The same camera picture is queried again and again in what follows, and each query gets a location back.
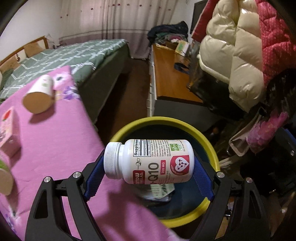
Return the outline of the white supplement bottle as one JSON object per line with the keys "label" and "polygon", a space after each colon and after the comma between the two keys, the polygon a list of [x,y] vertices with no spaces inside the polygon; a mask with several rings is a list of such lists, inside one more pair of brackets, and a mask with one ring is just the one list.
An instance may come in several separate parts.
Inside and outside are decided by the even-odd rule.
{"label": "white supplement bottle", "polygon": [[104,152],[104,171],[110,179],[134,185],[183,183],[193,174],[194,151],[187,140],[110,142]]}

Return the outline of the green white lotion bottle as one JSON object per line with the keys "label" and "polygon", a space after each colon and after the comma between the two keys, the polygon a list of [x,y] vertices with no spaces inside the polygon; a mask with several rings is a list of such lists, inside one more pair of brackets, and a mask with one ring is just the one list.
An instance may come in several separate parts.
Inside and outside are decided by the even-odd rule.
{"label": "green white lotion bottle", "polygon": [[14,186],[14,178],[10,172],[8,165],[1,159],[0,160],[0,192],[8,196],[11,194]]}

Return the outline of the pink strawberry milk carton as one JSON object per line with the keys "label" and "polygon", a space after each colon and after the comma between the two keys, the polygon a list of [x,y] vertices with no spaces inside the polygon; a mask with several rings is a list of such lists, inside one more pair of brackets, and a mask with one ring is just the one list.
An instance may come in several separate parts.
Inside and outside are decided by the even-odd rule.
{"label": "pink strawberry milk carton", "polygon": [[1,116],[1,151],[11,158],[20,148],[19,117],[12,106]]}

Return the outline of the white paper cup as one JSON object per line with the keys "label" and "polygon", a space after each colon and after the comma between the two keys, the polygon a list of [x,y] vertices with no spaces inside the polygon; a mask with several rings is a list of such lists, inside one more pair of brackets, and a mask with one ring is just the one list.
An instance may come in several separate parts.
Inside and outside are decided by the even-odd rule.
{"label": "white paper cup", "polygon": [[47,111],[53,104],[54,81],[50,75],[40,76],[23,97],[24,107],[32,114]]}

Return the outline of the yellow rimmed trash bin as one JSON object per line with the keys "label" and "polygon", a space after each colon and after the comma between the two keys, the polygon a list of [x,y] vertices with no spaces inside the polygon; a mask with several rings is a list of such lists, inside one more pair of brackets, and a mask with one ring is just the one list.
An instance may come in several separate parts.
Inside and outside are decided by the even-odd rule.
{"label": "yellow rimmed trash bin", "polygon": [[210,177],[219,169],[217,154],[200,131],[161,116],[129,123],[104,154],[108,178],[166,191],[170,200],[151,211],[169,228],[187,225],[205,213],[214,198]]}

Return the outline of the wooden tv cabinet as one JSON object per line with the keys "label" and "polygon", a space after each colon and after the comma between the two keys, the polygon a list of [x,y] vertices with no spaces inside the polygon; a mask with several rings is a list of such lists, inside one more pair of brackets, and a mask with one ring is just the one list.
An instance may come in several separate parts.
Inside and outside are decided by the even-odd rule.
{"label": "wooden tv cabinet", "polygon": [[152,45],[147,116],[176,118],[204,132],[214,124],[216,116],[188,90],[189,75],[174,68],[175,57],[173,50]]}

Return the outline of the bed with green quilt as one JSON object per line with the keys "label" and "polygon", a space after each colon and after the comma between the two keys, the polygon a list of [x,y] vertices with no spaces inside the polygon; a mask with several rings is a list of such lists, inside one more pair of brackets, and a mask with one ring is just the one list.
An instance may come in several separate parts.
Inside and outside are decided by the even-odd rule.
{"label": "bed with green quilt", "polygon": [[1,72],[8,75],[1,87],[1,102],[44,74],[53,74],[55,85],[70,74],[74,82],[63,95],[67,100],[81,99],[90,119],[96,121],[129,56],[124,39],[92,40],[44,49],[26,57],[16,69]]}

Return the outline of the cream puffer jacket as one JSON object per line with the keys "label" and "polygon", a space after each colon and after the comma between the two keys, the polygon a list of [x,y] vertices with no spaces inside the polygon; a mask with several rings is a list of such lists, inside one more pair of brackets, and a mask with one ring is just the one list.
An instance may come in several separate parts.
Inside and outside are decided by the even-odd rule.
{"label": "cream puffer jacket", "polygon": [[248,112],[265,92],[261,32],[255,1],[218,1],[201,41],[203,71],[228,85],[229,97]]}

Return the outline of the left brown pillow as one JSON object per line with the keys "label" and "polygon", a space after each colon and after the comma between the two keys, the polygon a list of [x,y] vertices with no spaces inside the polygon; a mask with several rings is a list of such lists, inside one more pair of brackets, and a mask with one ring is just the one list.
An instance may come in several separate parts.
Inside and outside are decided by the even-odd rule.
{"label": "left brown pillow", "polygon": [[3,65],[0,67],[0,71],[2,74],[4,74],[8,70],[15,70],[20,66],[20,63],[18,63],[16,56],[12,56],[10,59],[8,59]]}

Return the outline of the brown pillow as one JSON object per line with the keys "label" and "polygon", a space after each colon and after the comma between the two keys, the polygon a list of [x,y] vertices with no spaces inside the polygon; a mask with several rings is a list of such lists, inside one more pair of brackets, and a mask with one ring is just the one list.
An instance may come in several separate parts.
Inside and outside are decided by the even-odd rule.
{"label": "brown pillow", "polygon": [[3,65],[0,67],[0,71],[2,74],[4,74],[8,70],[15,70],[20,66],[20,63],[18,63],[16,56],[12,56],[10,59],[8,59]]}
{"label": "brown pillow", "polygon": [[44,49],[37,42],[26,44],[23,48],[28,58],[44,51]]}

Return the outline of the clothes pile on cabinet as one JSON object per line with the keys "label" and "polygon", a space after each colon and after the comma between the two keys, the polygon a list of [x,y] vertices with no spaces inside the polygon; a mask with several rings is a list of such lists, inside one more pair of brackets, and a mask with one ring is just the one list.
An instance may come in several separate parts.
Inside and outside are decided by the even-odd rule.
{"label": "clothes pile on cabinet", "polygon": [[164,45],[166,41],[173,39],[185,40],[188,38],[188,25],[185,21],[181,21],[174,25],[159,25],[151,28],[147,34],[149,47],[154,43]]}

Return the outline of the right brown pillow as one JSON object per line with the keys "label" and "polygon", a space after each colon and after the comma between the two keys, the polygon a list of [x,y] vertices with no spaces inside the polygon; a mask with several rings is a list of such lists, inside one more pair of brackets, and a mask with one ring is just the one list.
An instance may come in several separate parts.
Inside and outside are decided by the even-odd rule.
{"label": "right brown pillow", "polygon": [[44,51],[44,49],[37,42],[26,44],[23,48],[28,58]]}

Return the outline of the wooden headboard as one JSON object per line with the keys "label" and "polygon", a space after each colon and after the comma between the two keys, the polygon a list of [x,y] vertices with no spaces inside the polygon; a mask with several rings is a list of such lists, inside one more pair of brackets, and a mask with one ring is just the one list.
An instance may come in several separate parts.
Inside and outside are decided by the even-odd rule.
{"label": "wooden headboard", "polygon": [[[48,46],[48,41],[47,38],[45,36],[37,38],[35,40],[33,40],[32,42],[29,43],[34,43],[37,42],[44,50],[49,49]],[[20,47],[19,49],[17,49],[16,51],[14,51],[13,53],[11,53],[9,56],[5,57],[2,61],[1,61],[1,65],[3,65],[8,59],[10,59],[12,56],[16,56],[18,63],[22,63],[22,61],[26,60],[28,57],[25,54],[24,51],[24,46]]]}

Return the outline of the red dotted quilted jacket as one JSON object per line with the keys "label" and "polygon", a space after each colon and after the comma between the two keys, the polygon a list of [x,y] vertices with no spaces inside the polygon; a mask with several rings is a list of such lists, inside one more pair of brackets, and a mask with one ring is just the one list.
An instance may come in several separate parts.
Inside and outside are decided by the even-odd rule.
{"label": "red dotted quilted jacket", "polygon": [[[295,8],[295,1],[255,1],[259,14],[264,85],[288,68],[295,68],[294,19],[288,12]],[[196,23],[191,37],[200,42],[206,35],[210,15],[218,1],[208,1]]]}

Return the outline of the black television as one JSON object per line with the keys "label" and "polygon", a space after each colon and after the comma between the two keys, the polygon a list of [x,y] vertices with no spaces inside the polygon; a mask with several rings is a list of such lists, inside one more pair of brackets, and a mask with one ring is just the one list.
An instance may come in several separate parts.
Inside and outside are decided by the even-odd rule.
{"label": "black television", "polygon": [[196,26],[196,23],[207,3],[207,0],[202,0],[194,3],[194,8],[193,8],[193,16],[192,16],[192,22],[191,22],[191,28],[190,28],[190,33],[193,33],[193,30]]}

